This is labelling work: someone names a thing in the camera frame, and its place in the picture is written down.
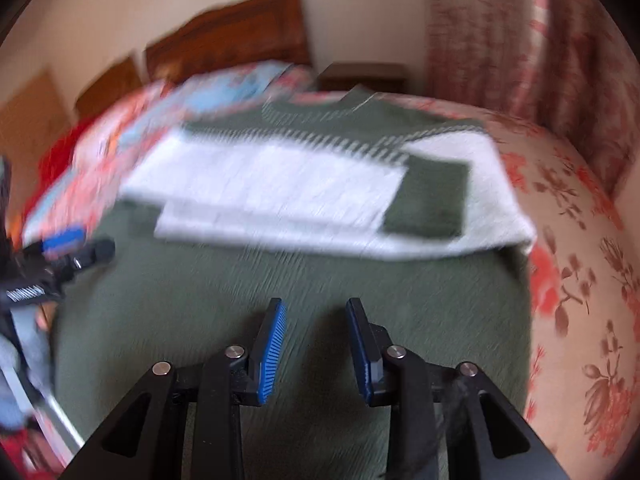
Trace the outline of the gloved left hand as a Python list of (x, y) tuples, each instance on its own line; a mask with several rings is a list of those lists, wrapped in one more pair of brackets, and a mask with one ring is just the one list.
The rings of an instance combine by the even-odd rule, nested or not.
[(56, 413), (51, 346), (41, 308), (1, 313), (1, 429), (23, 429), (29, 419)]

